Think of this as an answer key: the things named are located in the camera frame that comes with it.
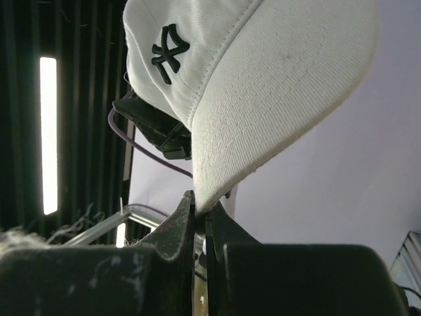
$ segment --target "white fabric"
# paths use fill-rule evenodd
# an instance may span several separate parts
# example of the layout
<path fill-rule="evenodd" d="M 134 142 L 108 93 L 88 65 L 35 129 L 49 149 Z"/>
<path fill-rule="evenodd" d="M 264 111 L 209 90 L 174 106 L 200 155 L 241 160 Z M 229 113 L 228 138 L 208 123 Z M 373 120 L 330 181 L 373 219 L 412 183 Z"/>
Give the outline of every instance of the white fabric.
<path fill-rule="evenodd" d="M 151 63 L 169 24 L 190 44 L 171 85 Z M 375 0 L 129 0 L 124 25 L 135 92 L 191 130 L 198 211 L 341 105 L 378 40 Z"/>

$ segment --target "black ceiling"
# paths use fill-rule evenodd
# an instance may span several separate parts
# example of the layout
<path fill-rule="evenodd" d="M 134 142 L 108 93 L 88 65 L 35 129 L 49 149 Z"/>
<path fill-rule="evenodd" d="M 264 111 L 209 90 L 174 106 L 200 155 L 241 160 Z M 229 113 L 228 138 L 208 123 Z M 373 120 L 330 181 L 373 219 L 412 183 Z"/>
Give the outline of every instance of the black ceiling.
<path fill-rule="evenodd" d="M 108 127 L 112 101 L 128 91 L 125 1 L 0 3 L 0 227 L 48 238 L 92 204 L 90 227 L 127 200 L 126 144 Z M 42 207 L 39 58 L 57 59 L 59 210 Z M 127 122 L 117 117 L 125 130 Z M 113 234 L 100 243 L 113 243 Z"/>

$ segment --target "cap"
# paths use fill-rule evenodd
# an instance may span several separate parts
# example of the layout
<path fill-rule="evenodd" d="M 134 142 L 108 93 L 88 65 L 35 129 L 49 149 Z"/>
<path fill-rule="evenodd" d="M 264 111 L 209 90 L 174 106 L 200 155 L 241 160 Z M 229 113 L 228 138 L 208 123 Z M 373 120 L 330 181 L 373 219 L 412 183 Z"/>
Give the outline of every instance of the cap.
<path fill-rule="evenodd" d="M 128 0 L 128 78 L 191 131 L 198 212 L 348 98 L 378 24 L 375 0 Z"/>

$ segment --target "black ny logo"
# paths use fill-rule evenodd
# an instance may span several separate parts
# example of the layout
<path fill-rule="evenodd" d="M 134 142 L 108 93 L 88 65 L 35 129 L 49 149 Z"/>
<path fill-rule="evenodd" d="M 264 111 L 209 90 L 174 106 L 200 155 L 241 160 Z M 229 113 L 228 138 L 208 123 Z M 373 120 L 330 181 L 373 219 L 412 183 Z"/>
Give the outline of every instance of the black ny logo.
<path fill-rule="evenodd" d="M 170 37 L 174 44 L 177 45 L 177 47 L 173 49 L 168 49 L 168 33 L 170 33 Z M 180 63 L 177 61 L 177 59 L 174 58 L 174 56 L 187 51 L 190 48 L 190 44 L 188 44 L 179 37 L 179 35 L 177 34 L 176 25 L 170 24 L 169 26 L 164 26 L 162 28 L 161 45 L 162 47 L 159 47 L 155 44 L 153 44 L 152 46 L 152 53 L 160 55 L 159 57 L 152 58 L 152 65 L 158 68 L 162 79 L 164 79 L 164 82 L 166 84 L 171 84 L 171 79 L 166 73 L 162 63 L 166 61 L 170 65 L 172 71 L 174 71 L 174 73 L 176 74 L 180 69 Z"/>

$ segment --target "white backdrop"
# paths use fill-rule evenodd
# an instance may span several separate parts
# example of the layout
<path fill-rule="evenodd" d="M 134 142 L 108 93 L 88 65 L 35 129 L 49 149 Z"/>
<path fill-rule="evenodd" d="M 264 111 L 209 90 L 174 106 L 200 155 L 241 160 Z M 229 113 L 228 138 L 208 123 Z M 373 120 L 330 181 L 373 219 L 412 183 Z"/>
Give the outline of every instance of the white backdrop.
<path fill-rule="evenodd" d="M 391 266 L 421 228 L 421 1 L 378 3 L 380 46 L 363 84 L 239 185 L 235 219 L 261 242 L 364 244 Z M 136 141 L 157 153 L 140 132 Z M 170 214 L 190 189 L 135 152 L 131 203 Z"/>

